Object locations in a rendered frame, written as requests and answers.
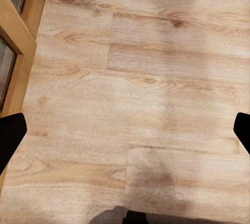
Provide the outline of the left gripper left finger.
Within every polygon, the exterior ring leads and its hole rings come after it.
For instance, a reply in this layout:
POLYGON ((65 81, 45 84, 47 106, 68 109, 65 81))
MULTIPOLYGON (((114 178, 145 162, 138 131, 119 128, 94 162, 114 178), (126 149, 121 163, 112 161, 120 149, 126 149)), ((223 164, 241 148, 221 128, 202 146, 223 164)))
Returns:
POLYGON ((0 175, 27 133, 23 113, 0 118, 0 175))

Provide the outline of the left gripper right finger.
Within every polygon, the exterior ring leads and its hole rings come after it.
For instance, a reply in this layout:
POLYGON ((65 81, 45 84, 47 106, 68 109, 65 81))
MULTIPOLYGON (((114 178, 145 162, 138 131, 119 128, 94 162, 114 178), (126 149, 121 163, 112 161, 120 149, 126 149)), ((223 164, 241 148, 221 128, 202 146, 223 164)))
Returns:
POLYGON ((238 113, 233 131, 250 154, 250 115, 241 112, 238 113))

